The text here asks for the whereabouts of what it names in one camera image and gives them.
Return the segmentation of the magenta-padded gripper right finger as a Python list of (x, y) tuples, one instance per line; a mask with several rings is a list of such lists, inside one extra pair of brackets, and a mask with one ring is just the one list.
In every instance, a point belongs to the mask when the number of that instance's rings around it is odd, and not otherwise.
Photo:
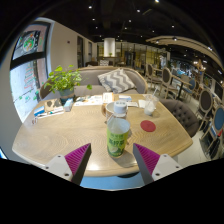
[(168, 154), (159, 155), (137, 143), (133, 144), (133, 154), (145, 185), (182, 169)]

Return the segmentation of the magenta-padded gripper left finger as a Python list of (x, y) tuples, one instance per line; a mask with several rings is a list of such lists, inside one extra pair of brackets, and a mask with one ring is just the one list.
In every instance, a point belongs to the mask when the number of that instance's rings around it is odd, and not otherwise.
[(44, 169), (56, 176), (80, 185), (91, 155), (91, 144), (83, 145), (67, 155), (56, 155)]

